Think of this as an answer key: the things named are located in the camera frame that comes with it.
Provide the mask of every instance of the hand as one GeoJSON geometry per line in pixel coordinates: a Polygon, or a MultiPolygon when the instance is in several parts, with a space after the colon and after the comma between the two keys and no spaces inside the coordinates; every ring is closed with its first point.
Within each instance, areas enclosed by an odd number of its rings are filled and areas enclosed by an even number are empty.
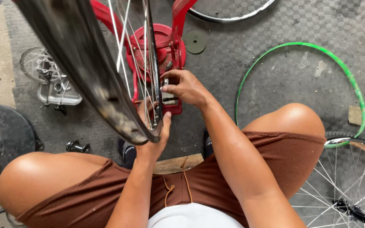
{"type": "MultiPolygon", "coordinates": [[[[146,98],[147,111],[150,113],[153,110],[153,106],[148,98],[146,98]]],[[[138,108],[138,114],[140,118],[144,121],[145,108],[142,102],[138,108]]],[[[155,165],[157,159],[164,151],[165,145],[167,144],[168,137],[170,135],[170,125],[171,125],[171,112],[166,112],[163,117],[163,128],[160,133],[160,141],[157,143],[148,142],[143,146],[136,146],[136,162],[148,163],[150,166],[155,165]]]]}
{"type": "Polygon", "coordinates": [[[195,105],[199,109],[206,105],[210,92],[187,70],[170,70],[165,72],[160,80],[169,79],[169,85],[163,86],[162,91],[178,96],[182,101],[195,105]]]}

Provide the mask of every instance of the knee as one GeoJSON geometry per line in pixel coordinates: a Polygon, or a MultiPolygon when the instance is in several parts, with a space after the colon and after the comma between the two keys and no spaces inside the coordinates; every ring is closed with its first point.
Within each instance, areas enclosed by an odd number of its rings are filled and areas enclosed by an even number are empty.
{"type": "Polygon", "coordinates": [[[279,110],[282,121],[295,127],[295,131],[325,137],[325,129],[320,117],[308,106],[290,103],[279,110]]]}
{"type": "Polygon", "coordinates": [[[0,204],[9,213],[18,216],[22,209],[18,209],[24,189],[33,182],[37,167],[48,153],[33,152],[22,155],[10,162],[0,175],[0,204]]]}

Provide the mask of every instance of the person's left hand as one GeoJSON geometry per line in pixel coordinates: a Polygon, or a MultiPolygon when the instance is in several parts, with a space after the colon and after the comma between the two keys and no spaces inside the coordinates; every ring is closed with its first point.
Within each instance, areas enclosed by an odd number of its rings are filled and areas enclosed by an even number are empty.
{"type": "MultiPolygon", "coordinates": [[[[146,98],[147,110],[150,113],[153,110],[153,106],[150,104],[148,98],[146,98]]],[[[144,120],[145,110],[144,103],[142,102],[138,108],[138,114],[142,120],[144,120]]],[[[157,143],[148,142],[143,146],[136,146],[136,162],[148,162],[154,167],[157,159],[164,151],[167,144],[168,137],[170,135],[171,125],[171,112],[166,112],[163,117],[163,128],[160,133],[160,141],[157,143]]]]}

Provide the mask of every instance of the white shirt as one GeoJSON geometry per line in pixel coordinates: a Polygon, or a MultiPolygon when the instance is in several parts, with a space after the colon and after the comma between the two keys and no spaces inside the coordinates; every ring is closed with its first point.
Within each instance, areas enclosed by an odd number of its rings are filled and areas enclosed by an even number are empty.
{"type": "Polygon", "coordinates": [[[147,228],[243,228],[229,215],[197,203],[168,206],[149,219],[147,228]]]}

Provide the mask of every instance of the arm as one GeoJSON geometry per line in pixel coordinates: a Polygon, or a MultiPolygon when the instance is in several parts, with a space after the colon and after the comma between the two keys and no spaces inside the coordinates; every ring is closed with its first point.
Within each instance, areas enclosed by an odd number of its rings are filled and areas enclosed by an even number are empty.
{"type": "MultiPolygon", "coordinates": [[[[139,115],[142,117],[144,108],[141,107],[139,107],[139,115]]],[[[136,147],[137,156],[133,169],[106,225],[107,228],[147,227],[153,169],[167,143],[170,124],[171,113],[167,112],[163,117],[160,141],[158,143],[148,142],[144,146],[136,147]]]]}
{"type": "Polygon", "coordinates": [[[165,77],[177,85],[164,86],[163,91],[200,109],[218,165],[248,223],[255,228],[305,227],[263,157],[195,76],[172,70],[165,77]]]}

